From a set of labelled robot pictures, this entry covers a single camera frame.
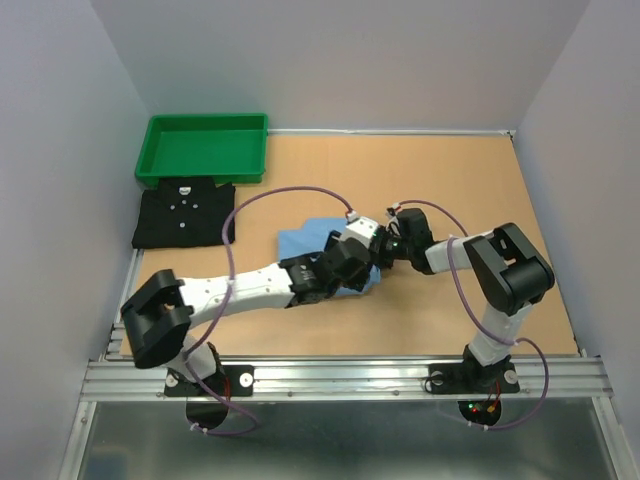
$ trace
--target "tabletop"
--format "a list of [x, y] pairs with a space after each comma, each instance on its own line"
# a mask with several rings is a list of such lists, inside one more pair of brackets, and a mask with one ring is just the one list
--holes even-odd
[[[470, 233], [516, 223], [548, 259], [509, 137], [270, 136], [267, 172], [260, 184], [237, 185], [236, 205], [273, 188], [316, 185], [346, 197], [362, 215], [385, 222], [385, 209], [405, 199], [435, 202]], [[434, 238], [460, 235], [455, 224], [423, 207]], [[238, 272], [277, 261], [277, 232], [300, 228], [311, 217], [341, 217], [336, 199], [316, 192], [286, 192], [249, 205], [236, 220]], [[475, 335], [450, 273], [422, 275], [408, 262], [383, 272], [366, 294], [286, 310], [225, 317], [211, 341], [223, 355], [445, 355], [461, 354]], [[221, 246], [149, 250], [138, 286], [158, 270], [177, 277], [228, 274]], [[460, 273], [477, 315], [485, 300], [472, 271]], [[193, 330], [199, 336], [206, 326]], [[577, 347], [556, 285], [526, 319], [521, 334], [547, 354]], [[121, 353], [130, 355], [125, 340]], [[534, 353], [526, 345], [516, 354]]]

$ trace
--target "green plastic bin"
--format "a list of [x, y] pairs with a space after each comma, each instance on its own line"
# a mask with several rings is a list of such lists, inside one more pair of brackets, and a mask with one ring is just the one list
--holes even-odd
[[136, 178], [213, 176], [216, 183], [260, 183], [268, 118], [262, 113], [156, 115], [149, 120]]

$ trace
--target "gray wall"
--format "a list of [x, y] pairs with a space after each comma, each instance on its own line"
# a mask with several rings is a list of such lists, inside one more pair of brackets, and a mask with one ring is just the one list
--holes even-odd
[[0, 2], [0, 478], [57, 476], [130, 258], [147, 111], [86, 0]]
[[92, 0], [152, 113], [515, 128], [588, 0]]
[[592, 0], [516, 149], [579, 342], [640, 460], [640, 3]]

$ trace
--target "purple cable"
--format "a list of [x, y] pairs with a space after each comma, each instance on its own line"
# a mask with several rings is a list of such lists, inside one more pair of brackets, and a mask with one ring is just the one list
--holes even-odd
[[451, 213], [449, 213], [447, 210], [442, 208], [437, 203], [429, 202], [427, 200], [403, 200], [402, 202], [398, 202], [398, 205], [406, 205], [407, 203], [420, 203], [422, 205], [428, 205], [429, 207], [433, 207], [436, 210], [441, 211], [447, 217], [449, 217], [453, 223], [455, 223], [458, 226], [458, 228], [464, 234], [465, 237], [469, 236], [469, 234], [467, 233], [467, 230], [462, 226], [462, 223], [460, 223], [456, 217], [454, 217]]
[[549, 392], [549, 364], [547, 363], [547, 358], [545, 357], [544, 353], [542, 352], [540, 347], [533, 340], [531, 340], [529, 338], [526, 338], [526, 337], [520, 337], [520, 338], [516, 339], [514, 342], [508, 342], [505, 339], [494, 335], [492, 332], [487, 330], [480, 323], [478, 318], [473, 313], [473, 310], [471, 310], [471, 305], [469, 305], [469, 301], [467, 300], [467, 297], [465, 296], [464, 292], [462, 291], [462, 285], [460, 285], [460, 278], [458, 277], [458, 272], [456, 272], [456, 266], [455, 266], [455, 263], [453, 261], [453, 241], [454, 240], [455, 240], [455, 238], [452, 237], [447, 241], [447, 259], [449, 261], [449, 269], [451, 270], [451, 275], [453, 276], [453, 283], [455, 283], [455, 285], [456, 285], [456, 290], [458, 291], [458, 296], [460, 297], [460, 301], [462, 302], [462, 305], [464, 306], [464, 309], [467, 311], [467, 315], [469, 315], [469, 317], [471, 318], [471, 320], [473, 321], [475, 326], [478, 327], [478, 329], [484, 335], [486, 335], [487, 337], [489, 337], [492, 340], [495, 340], [498, 343], [501, 343], [502, 345], [512, 346], [512, 345], [517, 345], [520, 342], [528, 343], [538, 353], [538, 355], [540, 356], [540, 360], [542, 360], [542, 368], [544, 369], [544, 386], [542, 387], [542, 394], [540, 395], [540, 400], [538, 400], [538, 403], [536, 403], [536, 405], [531, 409], [531, 411], [529, 413], [527, 413], [522, 418], [520, 418], [518, 420], [515, 420], [513, 422], [510, 422], [510, 423], [507, 423], [505, 425], [498, 425], [498, 426], [490, 427], [488, 425], [480, 425], [480, 424], [475, 424], [475, 423], [471, 424], [471, 425], [477, 425], [478, 427], [480, 427], [482, 429], [486, 429], [486, 430], [493, 430], [493, 431], [509, 430], [511, 428], [515, 428], [515, 427], [518, 427], [518, 426], [522, 425], [527, 420], [529, 420], [531, 417], [533, 417], [536, 413], [538, 413], [538, 410], [540, 410], [540, 407], [544, 403], [545, 399], [547, 398], [547, 393]]
[[[227, 308], [227, 305], [229, 303], [229, 300], [231, 299], [231, 295], [233, 293], [233, 281], [235, 280], [236, 277], [236, 265], [235, 262], [233, 260], [233, 251], [231, 250], [231, 243], [229, 242], [229, 225], [231, 224], [231, 221], [235, 218], [235, 216], [238, 214], [238, 212], [240, 210], [242, 210], [244, 207], [246, 207], [247, 205], [249, 205], [250, 203], [255, 202], [256, 200], [259, 200], [261, 198], [267, 197], [269, 195], [273, 195], [276, 193], [282, 193], [282, 192], [292, 192], [292, 191], [312, 191], [312, 192], [320, 192], [320, 193], [326, 193], [327, 195], [330, 195], [338, 200], [340, 200], [345, 207], [347, 207], [347, 213], [352, 211], [353, 208], [351, 207], [351, 204], [341, 195], [338, 195], [337, 193], [328, 190], [326, 188], [322, 188], [322, 187], [314, 187], [314, 186], [310, 186], [310, 185], [299, 185], [299, 186], [293, 186], [293, 187], [282, 187], [282, 188], [276, 188], [273, 190], [269, 190], [268, 192], [264, 192], [261, 193], [259, 195], [256, 195], [255, 197], [251, 197], [249, 200], [241, 203], [240, 205], [238, 205], [235, 209], [233, 209], [231, 211], [231, 213], [229, 214], [229, 216], [227, 216], [226, 220], [224, 221], [224, 224], [222, 225], [222, 243], [224, 244], [224, 248], [227, 252], [227, 259], [229, 260], [229, 283], [227, 285], [227, 291], [224, 294], [224, 298], [222, 299], [222, 302], [220, 303], [220, 308], [218, 309], [218, 312], [216, 313], [215, 317], [213, 318], [213, 320], [211, 321], [211, 324], [209, 325], [209, 327], [207, 327], [207, 330], [204, 332], [204, 334], [202, 335], [202, 337], [200, 337], [193, 345], [191, 345], [190, 348], [188, 348], [184, 353], [184, 364], [187, 368], [187, 370], [189, 371], [189, 373], [191, 374], [191, 376], [195, 379], [195, 381], [198, 383], [198, 385], [200, 385], [200, 387], [209, 395], [211, 395], [213, 398], [215, 398], [218, 402], [220, 402], [221, 404], [225, 405], [227, 408], [233, 409], [243, 415], [245, 415], [246, 417], [248, 417], [253, 425], [249, 428], [246, 428], [244, 430], [239, 430], [237, 432], [216, 432], [214, 430], [212, 431], [207, 431], [206, 433], [208, 435], [215, 435], [215, 436], [237, 436], [237, 435], [243, 435], [245, 433], [249, 433], [252, 432], [253, 430], [255, 430], [259, 425], [260, 422], [258, 420], [258, 418], [251, 413], [249, 410], [240, 407], [239, 405], [236, 405], [233, 402], [228, 401], [227, 399], [221, 397], [220, 395], [218, 395], [216, 392], [214, 392], [212, 389], [210, 389], [207, 384], [205, 384], [202, 379], [200, 377], [198, 377], [197, 373], [195, 372], [195, 370], [193, 369], [193, 367], [191, 366], [191, 364], [189, 363], [189, 356], [198, 348], [200, 347], [204, 342], [207, 341], [207, 338], [209, 337], [209, 335], [211, 335], [211, 332], [213, 332], [213, 329], [216, 328], [216, 325], [218, 324], [218, 322], [220, 321], [220, 319], [222, 318], [225, 309]], [[203, 431], [201, 427], [197, 426], [196, 427], [198, 430]]]

